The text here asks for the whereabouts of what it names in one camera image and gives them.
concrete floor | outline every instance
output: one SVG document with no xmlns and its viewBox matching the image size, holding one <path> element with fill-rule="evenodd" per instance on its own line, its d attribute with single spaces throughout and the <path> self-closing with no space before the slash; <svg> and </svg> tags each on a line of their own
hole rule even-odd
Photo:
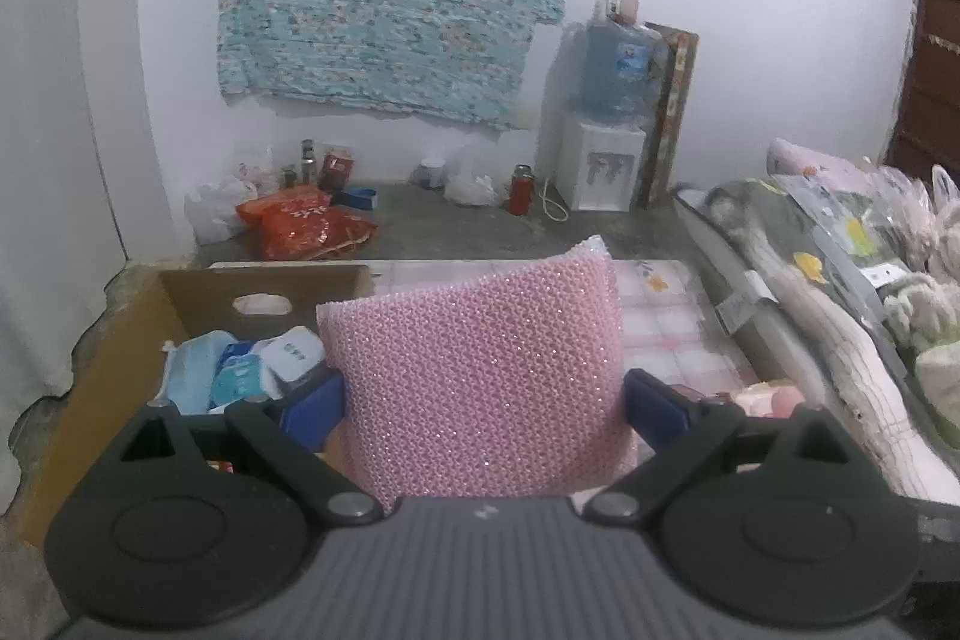
<svg viewBox="0 0 960 640">
<path fill-rule="evenodd" d="M 459 207 L 441 194 L 414 186 L 377 186 L 379 200 L 371 214 L 378 228 L 371 242 L 352 258 L 363 259 L 525 259 L 562 253 L 592 234 L 600 234 L 618 259 L 688 260 L 694 252 L 672 210 L 631 214 L 574 213 L 567 223 L 544 216 L 536 201 L 526 218 L 495 208 Z M 200 249 L 195 261 L 257 258 L 256 237 L 247 234 L 231 242 Z M 112 320 L 131 301 L 149 268 L 128 268 L 107 287 L 107 312 L 90 328 L 74 351 L 79 376 Z M 59 411 L 65 399 L 42 399 L 19 421 L 11 437 L 24 480 L 13 508 L 0 518 L 0 640 L 40 640 L 67 621 L 43 566 L 39 551 L 16 538 L 14 519 L 29 494 Z"/>
</svg>

brown door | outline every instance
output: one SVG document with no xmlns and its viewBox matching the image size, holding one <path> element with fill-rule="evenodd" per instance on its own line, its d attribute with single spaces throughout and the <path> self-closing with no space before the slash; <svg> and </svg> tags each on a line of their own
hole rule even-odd
<svg viewBox="0 0 960 640">
<path fill-rule="evenodd" d="M 960 0 L 919 0 L 887 163 L 925 182 L 940 164 L 960 183 Z"/>
</svg>

water bottle label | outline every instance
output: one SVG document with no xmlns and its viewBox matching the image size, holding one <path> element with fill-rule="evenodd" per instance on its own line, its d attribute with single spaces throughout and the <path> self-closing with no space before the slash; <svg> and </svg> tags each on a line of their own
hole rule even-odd
<svg viewBox="0 0 960 640">
<path fill-rule="evenodd" d="M 650 62 L 649 47 L 621 42 L 616 46 L 616 73 L 625 79 L 635 79 L 647 73 Z"/>
</svg>

silver screw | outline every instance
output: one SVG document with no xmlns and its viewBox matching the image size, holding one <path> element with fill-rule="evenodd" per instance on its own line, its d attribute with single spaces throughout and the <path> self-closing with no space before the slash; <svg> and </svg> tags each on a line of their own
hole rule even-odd
<svg viewBox="0 0 960 640">
<path fill-rule="evenodd" d="M 373 498 L 359 491 L 344 491 L 330 497 L 326 508 L 341 518 L 362 518 L 376 507 Z"/>
<path fill-rule="evenodd" d="M 640 512 L 640 503 L 619 491 L 605 491 L 593 497 L 590 508 L 604 518 L 626 520 Z"/>
</svg>

bubble wrap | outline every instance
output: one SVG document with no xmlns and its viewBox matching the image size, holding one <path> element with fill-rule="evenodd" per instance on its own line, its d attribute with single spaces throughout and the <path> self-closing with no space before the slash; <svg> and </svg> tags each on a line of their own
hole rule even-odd
<svg viewBox="0 0 960 640">
<path fill-rule="evenodd" d="M 323 305 L 318 324 L 347 378 L 335 450 L 385 507 L 569 492 L 637 463 L 599 237 L 509 273 Z"/>
</svg>

